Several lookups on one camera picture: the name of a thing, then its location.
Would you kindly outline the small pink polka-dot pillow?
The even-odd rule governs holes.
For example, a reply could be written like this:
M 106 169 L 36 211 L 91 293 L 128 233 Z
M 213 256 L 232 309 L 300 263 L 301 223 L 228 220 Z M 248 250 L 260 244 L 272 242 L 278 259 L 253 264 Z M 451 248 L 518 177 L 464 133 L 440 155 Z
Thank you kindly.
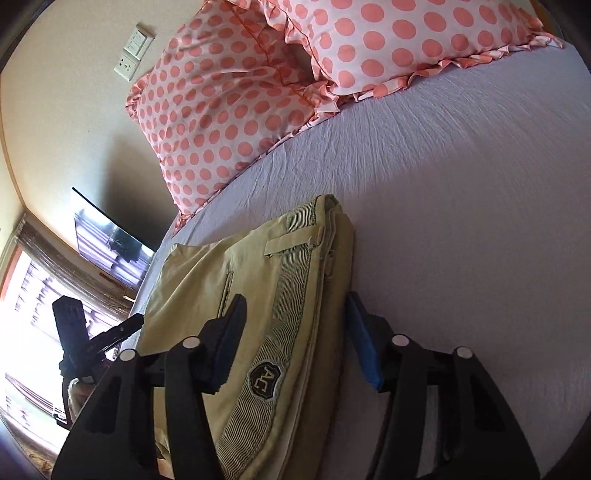
M 308 54 L 332 94 L 383 97 L 450 65 L 470 68 L 537 47 L 561 46 L 509 1 L 238 1 Z

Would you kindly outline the white wall switch plate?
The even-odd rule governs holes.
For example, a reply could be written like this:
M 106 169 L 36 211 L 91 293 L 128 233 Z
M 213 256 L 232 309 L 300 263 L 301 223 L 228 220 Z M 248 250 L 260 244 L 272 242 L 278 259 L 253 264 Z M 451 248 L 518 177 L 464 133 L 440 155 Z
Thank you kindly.
M 136 60 L 140 61 L 144 57 L 153 40 L 154 35 L 142 25 L 137 24 L 134 27 L 134 30 L 132 31 L 126 44 L 124 45 L 123 50 Z

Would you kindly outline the lavender bed sheet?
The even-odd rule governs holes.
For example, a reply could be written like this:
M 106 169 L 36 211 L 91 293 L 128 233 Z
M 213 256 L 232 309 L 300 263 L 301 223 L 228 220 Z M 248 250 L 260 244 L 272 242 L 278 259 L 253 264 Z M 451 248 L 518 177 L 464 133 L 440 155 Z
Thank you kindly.
M 451 67 L 346 106 L 253 164 L 176 235 L 208 244 L 332 194 L 353 289 L 422 346 L 465 345 L 542 472 L 590 411 L 590 73 L 571 44 Z

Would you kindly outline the brown window curtain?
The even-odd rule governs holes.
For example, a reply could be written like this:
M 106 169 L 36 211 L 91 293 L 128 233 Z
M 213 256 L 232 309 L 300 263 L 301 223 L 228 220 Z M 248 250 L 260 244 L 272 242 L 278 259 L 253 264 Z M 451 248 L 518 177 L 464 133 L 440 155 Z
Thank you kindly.
M 23 216 L 15 230 L 24 251 L 64 287 L 104 314 L 119 320 L 128 316 L 131 303 L 67 259 Z

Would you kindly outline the large pink polka-dot pillow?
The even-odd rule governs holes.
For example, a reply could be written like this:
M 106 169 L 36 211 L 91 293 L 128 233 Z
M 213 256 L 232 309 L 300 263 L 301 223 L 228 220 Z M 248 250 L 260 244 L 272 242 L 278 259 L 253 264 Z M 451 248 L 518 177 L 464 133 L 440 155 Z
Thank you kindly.
M 206 1 L 125 103 L 157 157 L 183 225 L 243 170 L 339 111 L 249 1 Z

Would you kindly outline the khaki tan pants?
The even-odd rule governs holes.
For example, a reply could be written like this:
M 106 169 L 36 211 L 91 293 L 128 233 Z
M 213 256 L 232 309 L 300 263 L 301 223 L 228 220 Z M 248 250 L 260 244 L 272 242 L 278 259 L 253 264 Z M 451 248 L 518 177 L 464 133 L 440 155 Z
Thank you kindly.
M 352 264 L 353 226 L 331 195 L 252 231 L 170 249 L 147 303 L 140 354 L 197 335 L 235 295 L 247 303 L 228 381 L 204 399 L 225 478 L 318 473 L 339 390 Z

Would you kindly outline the white wall socket plate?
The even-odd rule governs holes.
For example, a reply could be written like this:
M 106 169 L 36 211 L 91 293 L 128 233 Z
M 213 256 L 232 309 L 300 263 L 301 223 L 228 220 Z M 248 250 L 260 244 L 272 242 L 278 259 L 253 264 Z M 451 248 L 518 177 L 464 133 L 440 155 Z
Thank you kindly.
M 113 71 L 127 82 L 130 82 L 137 70 L 138 65 L 138 60 L 133 55 L 123 50 Z

